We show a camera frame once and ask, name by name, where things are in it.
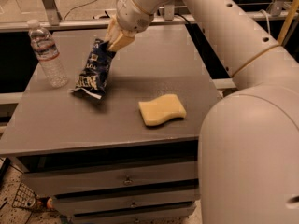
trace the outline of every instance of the wooden stick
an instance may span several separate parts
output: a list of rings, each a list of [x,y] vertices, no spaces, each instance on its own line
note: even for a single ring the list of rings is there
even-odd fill
[[[286,20],[283,23],[283,26],[280,30],[279,36],[278,36],[278,43],[281,45],[284,38],[286,37],[286,34],[289,31],[290,25],[292,23],[293,17],[295,16],[296,10],[299,7],[299,0],[293,0],[291,8],[289,10],[288,16]]]

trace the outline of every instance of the white bottle cap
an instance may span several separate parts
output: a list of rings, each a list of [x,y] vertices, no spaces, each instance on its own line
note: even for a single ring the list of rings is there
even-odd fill
[[[29,26],[29,28],[37,28],[39,27],[39,21],[36,19],[29,20],[27,22],[27,25]]]

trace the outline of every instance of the black chip bag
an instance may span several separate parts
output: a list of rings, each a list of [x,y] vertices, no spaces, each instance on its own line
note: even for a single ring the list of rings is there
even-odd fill
[[[96,99],[101,99],[106,93],[105,86],[116,52],[107,50],[108,42],[95,38],[93,49],[89,54],[84,70],[79,74],[73,92],[84,91]]]

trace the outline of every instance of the table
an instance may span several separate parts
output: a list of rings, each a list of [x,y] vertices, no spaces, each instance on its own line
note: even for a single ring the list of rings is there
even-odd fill
[[[54,33],[70,80],[53,89],[40,67],[0,141],[22,181],[74,223],[128,223],[187,216],[199,199],[198,136],[219,95],[183,25],[153,26],[112,61],[99,102],[75,87],[96,37],[106,30]],[[139,101],[174,93],[187,111],[145,126]]]

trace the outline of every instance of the clear water bottle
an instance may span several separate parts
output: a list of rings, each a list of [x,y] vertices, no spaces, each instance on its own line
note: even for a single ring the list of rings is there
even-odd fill
[[[38,20],[29,20],[27,24],[30,28],[28,35],[31,46],[50,85],[54,88],[62,87],[67,83],[68,78],[51,33],[41,27]]]

